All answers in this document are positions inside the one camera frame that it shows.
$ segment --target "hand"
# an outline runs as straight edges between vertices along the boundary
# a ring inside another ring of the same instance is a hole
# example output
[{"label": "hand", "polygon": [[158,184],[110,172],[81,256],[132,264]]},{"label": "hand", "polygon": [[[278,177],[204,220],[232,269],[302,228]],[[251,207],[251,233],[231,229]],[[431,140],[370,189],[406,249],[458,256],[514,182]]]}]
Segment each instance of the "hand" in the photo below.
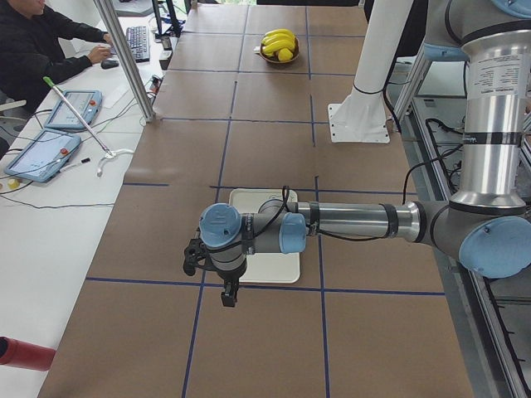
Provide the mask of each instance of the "hand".
[{"label": "hand", "polygon": [[105,46],[96,46],[90,51],[88,57],[90,62],[92,62],[92,65],[99,64],[102,62],[102,60],[110,57],[110,48]]},{"label": "hand", "polygon": [[105,40],[105,42],[106,42],[107,44],[109,44],[109,45],[111,45],[111,46],[113,45],[113,38],[110,36],[109,33],[105,33],[105,34],[103,35],[103,40]]}]

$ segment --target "wooden bowl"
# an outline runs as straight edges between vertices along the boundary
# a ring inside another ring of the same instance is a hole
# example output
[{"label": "wooden bowl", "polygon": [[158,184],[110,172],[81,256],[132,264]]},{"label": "wooden bowl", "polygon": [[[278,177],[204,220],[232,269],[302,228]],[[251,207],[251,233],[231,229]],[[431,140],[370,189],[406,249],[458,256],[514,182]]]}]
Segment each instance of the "wooden bowl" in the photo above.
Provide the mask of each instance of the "wooden bowl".
[{"label": "wooden bowl", "polygon": [[295,61],[295,59],[299,56],[299,39],[297,37],[295,38],[295,50],[293,51],[293,58],[287,61],[279,61],[276,56],[267,56],[264,54],[263,48],[264,46],[260,44],[260,52],[257,54],[264,58],[267,62],[270,62],[271,64],[289,64],[290,62]]}]

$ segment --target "man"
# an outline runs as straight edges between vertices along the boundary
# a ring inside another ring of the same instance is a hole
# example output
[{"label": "man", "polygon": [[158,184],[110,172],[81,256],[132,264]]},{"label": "man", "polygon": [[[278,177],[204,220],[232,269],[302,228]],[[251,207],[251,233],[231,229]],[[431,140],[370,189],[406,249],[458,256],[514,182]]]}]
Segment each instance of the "man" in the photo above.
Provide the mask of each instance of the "man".
[{"label": "man", "polygon": [[58,38],[79,38],[112,44],[110,35],[53,11],[45,0],[0,0],[0,90],[14,100],[26,100],[34,112],[49,87],[49,76],[61,83],[110,56],[96,46],[88,56],[65,58]]}]

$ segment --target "pen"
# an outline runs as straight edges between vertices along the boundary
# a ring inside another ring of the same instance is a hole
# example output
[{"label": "pen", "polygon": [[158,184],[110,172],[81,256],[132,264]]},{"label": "pen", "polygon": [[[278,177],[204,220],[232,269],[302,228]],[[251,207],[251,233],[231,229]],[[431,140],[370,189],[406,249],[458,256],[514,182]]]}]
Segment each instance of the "pen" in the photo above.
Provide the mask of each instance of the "pen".
[{"label": "pen", "polygon": [[84,158],[78,163],[73,163],[73,164],[69,164],[67,166],[64,166],[61,170],[59,170],[59,172],[65,172],[69,168],[77,167],[77,166],[80,166],[81,164],[88,163],[88,162],[90,162],[90,158]]}]

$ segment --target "desk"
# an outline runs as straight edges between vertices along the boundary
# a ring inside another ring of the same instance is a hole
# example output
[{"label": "desk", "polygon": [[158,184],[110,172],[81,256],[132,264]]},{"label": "desk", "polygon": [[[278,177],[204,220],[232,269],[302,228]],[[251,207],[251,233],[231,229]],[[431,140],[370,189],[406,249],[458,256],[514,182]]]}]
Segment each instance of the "desk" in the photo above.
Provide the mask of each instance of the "desk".
[{"label": "desk", "polygon": [[[126,18],[124,27],[127,24],[144,25],[147,20]],[[87,43],[86,49],[93,45]],[[144,82],[153,74],[161,75],[158,54],[162,46],[152,43],[151,48],[151,61],[137,64]],[[130,103],[134,97],[120,67],[102,70],[99,65],[92,66],[60,87],[103,92],[105,99],[96,124],[134,103]],[[116,90],[121,95],[115,96],[111,103],[109,99]],[[51,92],[39,109],[50,109],[56,102],[57,97]],[[41,116],[42,122],[45,119],[46,116]],[[137,105],[133,105],[124,116],[109,123],[99,137],[111,149],[135,149],[143,125],[142,113]],[[32,119],[12,148],[24,148],[27,141],[22,138],[34,138],[39,131],[38,122]],[[81,137],[89,138],[90,135],[82,133]],[[87,157],[91,159],[90,163],[73,167],[46,184],[33,183],[9,197],[36,206],[114,203],[131,156],[122,155],[108,163],[103,176],[98,178],[96,167],[103,155],[97,142],[88,139],[73,155],[71,163]],[[3,170],[12,159],[13,155],[6,155],[0,161],[0,168]],[[2,191],[8,191],[7,180],[2,184]],[[0,334],[47,347],[59,345],[111,210],[112,206],[35,210],[0,198]],[[45,377],[45,372],[1,366],[0,395],[35,397]]]},{"label": "desk", "polygon": [[[303,43],[284,67],[252,54],[276,27]],[[400,201],[397,134],[329,138],[365,30],[357,7],[191,11],[40,398],[472,396],[428,247],[309,240],[296,283],[243,286],[236,308],[216,275],[181,269],[201,211],[233,187]]]}]

